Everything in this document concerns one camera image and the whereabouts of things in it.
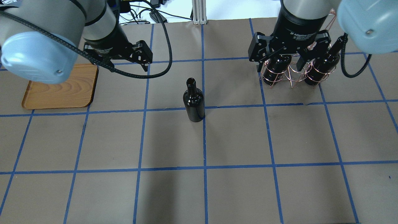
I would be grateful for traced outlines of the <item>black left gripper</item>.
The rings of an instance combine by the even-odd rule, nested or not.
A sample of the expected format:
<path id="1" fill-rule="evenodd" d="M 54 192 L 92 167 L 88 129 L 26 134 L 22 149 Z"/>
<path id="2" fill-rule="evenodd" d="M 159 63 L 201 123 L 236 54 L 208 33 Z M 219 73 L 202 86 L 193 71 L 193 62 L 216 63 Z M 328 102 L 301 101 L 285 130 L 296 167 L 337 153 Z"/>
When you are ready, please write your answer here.
<path id="1" fill-rule="evenodd" d="M 101 39 L 84 37 L 84 40 L 104 59 L 119 59 L 139 63 L 145 72 L 148 65 L 153 62 L 153 52 L 144 40 L 132 44 L 119 24 Z"/>

